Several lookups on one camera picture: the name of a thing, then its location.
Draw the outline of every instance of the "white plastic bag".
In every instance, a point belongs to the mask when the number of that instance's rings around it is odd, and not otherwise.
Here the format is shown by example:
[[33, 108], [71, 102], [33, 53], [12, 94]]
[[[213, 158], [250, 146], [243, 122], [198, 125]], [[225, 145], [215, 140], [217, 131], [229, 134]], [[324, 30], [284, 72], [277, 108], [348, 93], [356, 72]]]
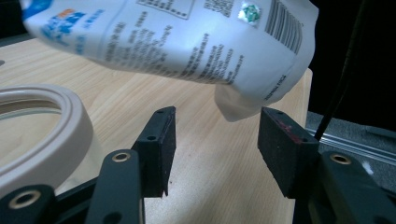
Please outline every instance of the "white plastic bag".
[[308, 0], [21, 0], [30, 34], [112, 69], [216, 84], [236, 121], [280, 100], [312, 60]]

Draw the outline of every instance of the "plastic bag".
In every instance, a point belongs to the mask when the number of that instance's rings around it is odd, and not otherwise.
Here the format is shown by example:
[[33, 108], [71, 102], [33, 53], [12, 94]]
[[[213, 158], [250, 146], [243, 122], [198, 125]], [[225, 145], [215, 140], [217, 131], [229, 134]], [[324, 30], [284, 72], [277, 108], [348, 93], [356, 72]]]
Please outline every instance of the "plastic bag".
[[308, 0], [21, 0], [48, 45], [131, 72], [216, 84], [236, 121], [280, 100], [315, 50]]

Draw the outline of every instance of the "barcode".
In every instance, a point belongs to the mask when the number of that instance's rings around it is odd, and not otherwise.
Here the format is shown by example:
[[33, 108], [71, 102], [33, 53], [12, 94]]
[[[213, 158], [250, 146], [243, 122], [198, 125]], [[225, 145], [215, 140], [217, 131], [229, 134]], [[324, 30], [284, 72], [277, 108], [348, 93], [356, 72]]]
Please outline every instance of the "barcode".
[[298, 53], [303, 39], [302, 25], [279, 0], [273, 0], [272, 2], [265, 32], [295, 54]]
[[225, 17], [230, 17], [233, 10], [233, 0], [206, 0], [204, 8], [219, 12]]

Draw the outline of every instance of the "black cable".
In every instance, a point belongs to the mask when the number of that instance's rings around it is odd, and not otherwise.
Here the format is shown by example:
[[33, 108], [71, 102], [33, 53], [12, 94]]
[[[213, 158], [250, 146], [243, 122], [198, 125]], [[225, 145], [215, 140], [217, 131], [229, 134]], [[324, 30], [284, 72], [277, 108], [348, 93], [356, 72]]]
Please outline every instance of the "black cable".
[[342, 75], [338, 82], [338, 86], [335, 90], [334, 95], [330, 101], [329, 106], [327, 107], [323, 118], [318, 126], [318, 129], [315, 133], [315, 138], [319, 141], [323, 136], [324, 132], [327, 129], [332, 117], [338, 109], [338, 106], [341, 104], [345, 93], [347, 92], [347, 88], [353, 79], [356, 76], [355, 68], [359, 61], [359, 55], [361, 52], [361, 41], [364, 32], [364, 26], [367, 24], [369, 17], [369, 10], [373, 0], [362, 0], [358, 15], [355, 20], [355, 24], [352, 30], [352, 36], [349, 40], [349, 46], [346, 52], [346, 59], [344, 62], [344, 67], [342, 71]]

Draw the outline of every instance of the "wooden table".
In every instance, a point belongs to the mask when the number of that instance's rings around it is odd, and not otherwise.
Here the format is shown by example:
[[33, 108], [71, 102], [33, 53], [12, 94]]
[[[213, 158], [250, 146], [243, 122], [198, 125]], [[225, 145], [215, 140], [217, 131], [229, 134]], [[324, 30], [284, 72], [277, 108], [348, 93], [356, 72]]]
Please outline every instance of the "wooden table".
[[[113, 71], [33, 39], [0, 48], [0, 87], [50, 83], [74, 91], [105, 152], [129, 148], [152, 113], [177, 108], [169, 196], [146, 199], [147, 223], [291, 223], [285, 199], [257, 149], [259, 115], [226, 121], [214, 86]], [[312, 74], [271, 107], [304, 126]]]

